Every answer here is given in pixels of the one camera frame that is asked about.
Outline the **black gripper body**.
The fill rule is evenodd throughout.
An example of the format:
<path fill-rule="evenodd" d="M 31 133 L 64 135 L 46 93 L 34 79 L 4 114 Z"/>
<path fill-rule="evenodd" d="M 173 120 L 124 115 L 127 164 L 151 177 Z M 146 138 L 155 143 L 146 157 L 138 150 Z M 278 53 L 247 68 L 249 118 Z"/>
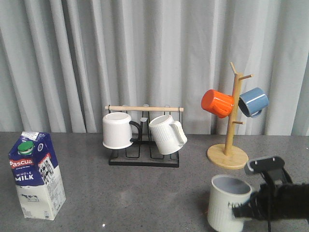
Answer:
<path fill-rule="evenodd" d="M 261 176 L 265 183 L 260 185 L 259 191 L 252 193 L 241 206 L 232 208 L 236 218 L 308 220 L 308 184 L 294 184 L 284 168 L 261 172 Z"/>

